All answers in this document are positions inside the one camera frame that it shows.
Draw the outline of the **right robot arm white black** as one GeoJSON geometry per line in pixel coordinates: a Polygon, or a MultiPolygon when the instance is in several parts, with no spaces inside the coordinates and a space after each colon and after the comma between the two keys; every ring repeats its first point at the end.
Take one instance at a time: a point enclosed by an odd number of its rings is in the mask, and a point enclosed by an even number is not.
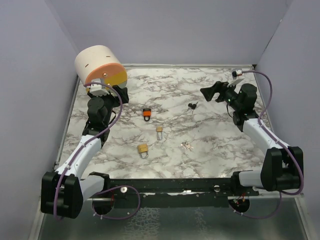
{"type": "Polygon", "coordinates": [[[254,110],[257,88],[245,83],[235,92],[228,82],[217,81],[211,87],[201,88],[206,101],[218,94],[216,102],[225,102],[234,112],[233,123],[245,133],[262,151],[264,161],[260,170],[238,171],[232,174],[229,189],[240,196],[248,187],[257,187],[268,192],[299,189],[303,176],[303,151],[289,146],[270,132],[254,110]]]}

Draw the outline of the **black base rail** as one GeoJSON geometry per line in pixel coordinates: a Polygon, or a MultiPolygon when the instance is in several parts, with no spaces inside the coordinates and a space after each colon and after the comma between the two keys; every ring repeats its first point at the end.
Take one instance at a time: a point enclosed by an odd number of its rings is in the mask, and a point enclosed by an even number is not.
{"type": "Polygon", "coordinates": [[[259,195],[252,187],[234,187],[231,178],[108,178],[104,183],[93,197],[115,208],[227,208],[228,199],[259,195]]]}

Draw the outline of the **small brass long-shackle padlock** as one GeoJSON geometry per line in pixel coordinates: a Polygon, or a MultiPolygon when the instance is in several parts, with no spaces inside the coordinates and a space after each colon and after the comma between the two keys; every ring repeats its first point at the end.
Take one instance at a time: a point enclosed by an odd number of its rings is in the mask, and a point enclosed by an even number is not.
{"type": "Polygon", "coordinates": [[[157,136],[157,140],[163,139],[163,127],[162,126],[158,126],[156,128],[156,136],[157,136]]]}

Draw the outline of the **black-headed key bunch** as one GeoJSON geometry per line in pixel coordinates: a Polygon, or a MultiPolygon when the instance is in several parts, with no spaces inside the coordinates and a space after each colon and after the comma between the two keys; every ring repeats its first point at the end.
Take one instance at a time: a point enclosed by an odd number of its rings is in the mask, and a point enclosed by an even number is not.
{"type": "Polygon", "coordinates": [[[199,103],[198,101],[196,103],[189,103],[188,104],[188,109],[189,110],[195,110],[197,105],[198,105],[198,103],[199,103]]]}

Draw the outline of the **orange black padlock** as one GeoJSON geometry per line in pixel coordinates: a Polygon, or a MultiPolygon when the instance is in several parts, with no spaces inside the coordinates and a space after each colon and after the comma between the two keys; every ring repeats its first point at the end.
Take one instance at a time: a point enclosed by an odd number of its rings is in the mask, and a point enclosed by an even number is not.
{"type": "Polygon", "coordinates": [[[142,110],[142,116],[144,121],[148,122],[151,119],[152,110],[150,108],[144,108],[142,110]]]}

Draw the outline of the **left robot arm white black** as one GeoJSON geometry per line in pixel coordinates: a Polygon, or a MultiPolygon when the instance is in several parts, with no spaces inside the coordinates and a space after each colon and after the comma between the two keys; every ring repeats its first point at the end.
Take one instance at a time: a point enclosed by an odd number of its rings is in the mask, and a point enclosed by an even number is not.
{"type": "Polygon", "coordinates": [[[94,194],[103,198],[111,190],[101,173],[81,177],[92,158],[101,150],[108,139],[110,128],[116,123],[111,120],[114,108],[123,108],[129,102],[128,89],[115,85],[106,95],[89,94],[88,119],[79,144],[69,158],[57,170],[46,172],[41,180],[40,210],[61,218],[76,218],[83,203],[94,194]]]}

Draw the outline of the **cream cylindrical drawer box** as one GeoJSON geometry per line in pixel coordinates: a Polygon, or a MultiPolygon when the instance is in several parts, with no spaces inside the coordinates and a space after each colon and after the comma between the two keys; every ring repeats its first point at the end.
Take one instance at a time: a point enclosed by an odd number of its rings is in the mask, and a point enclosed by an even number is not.
{"type": "Polygon", "coordinates": [[[97,82],[121,89],[127,86],[126,69],[104,45],[94,45],[82,50],[76,56],[74,66],[83,85],[97,82]]]}

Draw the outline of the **small silver key bunch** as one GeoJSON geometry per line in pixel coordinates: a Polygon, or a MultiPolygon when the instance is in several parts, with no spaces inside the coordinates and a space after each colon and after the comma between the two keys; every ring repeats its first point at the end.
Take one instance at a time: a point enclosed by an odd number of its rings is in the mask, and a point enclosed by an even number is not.
{"type": "Polygon", "coordinates": [[[192,151],[194,148],[190,145],[189,142],[185,141],[181,143],[181,146],[185,149],[185,150],[190,150],[192,151]]]}

